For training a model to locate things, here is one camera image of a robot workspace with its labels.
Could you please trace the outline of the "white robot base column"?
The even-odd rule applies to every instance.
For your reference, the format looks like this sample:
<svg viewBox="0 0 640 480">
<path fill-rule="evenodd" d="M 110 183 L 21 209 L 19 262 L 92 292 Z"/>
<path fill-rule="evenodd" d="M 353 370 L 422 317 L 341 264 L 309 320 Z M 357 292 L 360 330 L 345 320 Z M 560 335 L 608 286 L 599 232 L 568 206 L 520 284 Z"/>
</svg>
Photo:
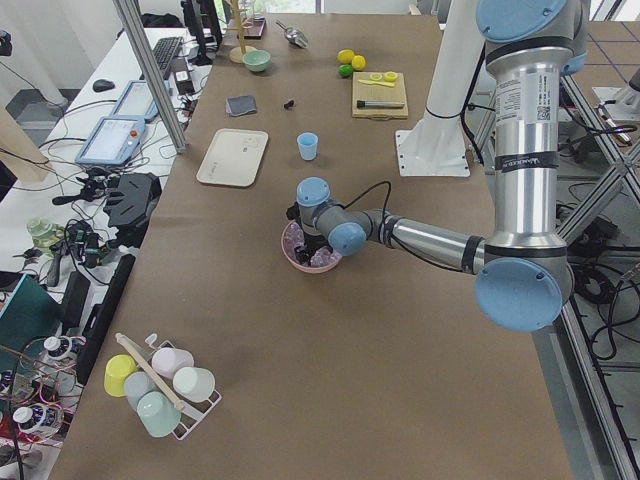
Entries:
<svg viewBox="0 0 640 480">
<path fill-rule="evenodd" d="M 473 0 L 454 0 L 435 64 L 425 112 L 410 130 L 398 130 L 396 154 L 403 177 L 468 177 L 461 115 L 482 64 L 484 38 Z"/>
</svg>

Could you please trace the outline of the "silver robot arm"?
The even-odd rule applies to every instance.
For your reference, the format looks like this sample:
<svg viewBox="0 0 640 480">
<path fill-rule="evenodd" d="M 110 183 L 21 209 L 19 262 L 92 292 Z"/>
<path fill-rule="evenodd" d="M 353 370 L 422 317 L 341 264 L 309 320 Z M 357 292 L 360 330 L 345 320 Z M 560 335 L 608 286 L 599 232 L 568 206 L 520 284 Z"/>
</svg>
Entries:
<svg viewBox="0 0 640 480">
<path fill-rule="evenodd" d="M 483 313 L 521 332 L 559 316 L 573 288 L 567 244 L 555 224 L 562 76 L 586 60 L 585 1 L 455 1 L 423 118 L 396 146 L 405 176 L 456 176 L 463 167 L 461 117 L 477 68 L 495 79 L 495 229 L 488 238 L 390 214 L 352 211 L 319 177 L 302 180 L 287 216 L 304 235 L 295 251 L 343 256 L 367 242 L 404 250 L 441 268 L 472 274 Z"/>
</svg>

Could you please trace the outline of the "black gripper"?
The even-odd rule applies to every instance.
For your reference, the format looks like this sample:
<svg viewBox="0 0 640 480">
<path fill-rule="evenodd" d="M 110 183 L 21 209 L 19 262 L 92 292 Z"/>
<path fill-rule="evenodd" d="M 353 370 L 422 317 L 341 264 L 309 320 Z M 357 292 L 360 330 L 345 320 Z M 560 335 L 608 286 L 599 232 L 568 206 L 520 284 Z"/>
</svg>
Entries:
<svg viewBox="0 0 640 480">
<path fill-rule="evenodd" d="M 317 251 L 323 247 L 327 247 L 330 253 L 333 248 L 329 245 L 328 240 L 321 234 L 308 233 L 304 228 L 301 219 L 300 209 L 297 202 L 290 206 L 286 211 L 287 219 L 293 221 L 303 234 L 303 242 L 294 247 L 294 254 L 299 264 L 309 264 Z"/>
</svg>

